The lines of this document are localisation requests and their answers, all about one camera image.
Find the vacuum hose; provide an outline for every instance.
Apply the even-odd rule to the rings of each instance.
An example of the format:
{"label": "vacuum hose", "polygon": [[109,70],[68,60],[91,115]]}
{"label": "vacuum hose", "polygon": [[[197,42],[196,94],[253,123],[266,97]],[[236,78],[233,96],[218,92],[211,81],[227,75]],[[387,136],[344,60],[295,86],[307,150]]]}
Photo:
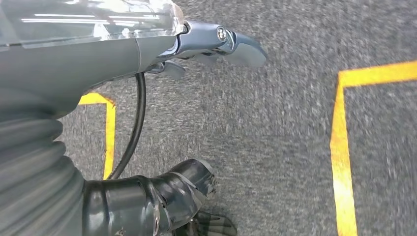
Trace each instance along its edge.
{"label": "vacuum hose", "polygon": [[155,236],[189,222],[214,191],[211,167],[194,159],[155,178],[86,181],[54,142],[62,124],[48,100],[2,88],[0,98],[2,236]]}

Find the screw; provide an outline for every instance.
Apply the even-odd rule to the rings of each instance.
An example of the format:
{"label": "screw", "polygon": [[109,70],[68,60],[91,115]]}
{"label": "screw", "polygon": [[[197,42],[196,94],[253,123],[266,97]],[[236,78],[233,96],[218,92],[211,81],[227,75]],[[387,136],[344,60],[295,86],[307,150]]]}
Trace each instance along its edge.
{"label": "screw", "polygon": [[217,37],[220,41],[225,41],[227,37],[226,30],[224,28],[217,29]]}

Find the power cord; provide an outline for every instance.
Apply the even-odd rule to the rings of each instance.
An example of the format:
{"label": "power cord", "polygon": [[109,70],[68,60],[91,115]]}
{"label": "power cord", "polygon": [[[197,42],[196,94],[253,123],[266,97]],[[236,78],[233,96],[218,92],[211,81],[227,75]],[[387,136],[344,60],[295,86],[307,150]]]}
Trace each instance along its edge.
{"label": "power cord", "polygon": [[130,159],[132,158],[135,148],[138,144],[139,137],[141,136],[143,123],[145,120],[145,106],[146,106],[146,83],[144,72],[137,73],[136,88],[137,88],[137,103],[136,103],[136,118],[133,126],[132,134],[130,135],[129,143],[126,150],[121,157],[120,162],[113,170],[113,172],[107,177],[107,179],[117,179],[123,173]]}

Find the black shoe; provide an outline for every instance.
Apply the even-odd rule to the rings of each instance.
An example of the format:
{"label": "black shoe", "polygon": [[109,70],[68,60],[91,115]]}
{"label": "black shoe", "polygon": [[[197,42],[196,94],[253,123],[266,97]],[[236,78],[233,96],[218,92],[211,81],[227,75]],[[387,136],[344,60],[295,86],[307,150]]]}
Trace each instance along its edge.
{"label": "black shoe", "polygon": [[173,231],[173,236],[237,236],[238,230],[223,216],[199,211],[186,225]]}

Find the yellow tape line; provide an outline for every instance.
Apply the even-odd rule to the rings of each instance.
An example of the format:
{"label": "yellow tape line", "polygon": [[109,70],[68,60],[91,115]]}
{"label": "yellow tape line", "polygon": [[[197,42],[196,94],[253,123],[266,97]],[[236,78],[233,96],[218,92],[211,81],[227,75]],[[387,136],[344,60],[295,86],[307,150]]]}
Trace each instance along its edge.
{"label": "yellow tape line", "polygon": [[339,72],[330,139],[336,222],[339,236],[357,236],[343,89],[417,80],[417,61]]}
{"label": "yellow tape line", "polygon": [[115,130],[116,130],[116,106],[115,103],[100,95],[92,92],[81,97],[78,105],[87,104],[106,104],[106,159],[104,162],[103,179],[107,179],[113,171],[113,161],[115,154]]}

